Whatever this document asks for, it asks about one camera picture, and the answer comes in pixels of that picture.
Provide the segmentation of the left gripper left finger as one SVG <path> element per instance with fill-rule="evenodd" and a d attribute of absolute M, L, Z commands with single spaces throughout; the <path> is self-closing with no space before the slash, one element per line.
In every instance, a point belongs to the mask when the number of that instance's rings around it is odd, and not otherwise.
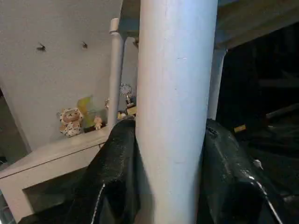
<path fill-rule="evenodd" d="M 132 224 L 140 209 L 135 121 L 117 123 L 84 172 L 67 214 L 69 224 Z"/>

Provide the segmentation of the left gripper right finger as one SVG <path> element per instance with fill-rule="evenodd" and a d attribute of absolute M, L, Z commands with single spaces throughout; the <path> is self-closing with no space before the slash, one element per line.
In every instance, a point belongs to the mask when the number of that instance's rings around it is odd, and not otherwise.
<path fill-rule="evenodd" d="M 206 121 L 203 190 L 215 224 L 281 224 L 283 201 L 232 133 Z"/>

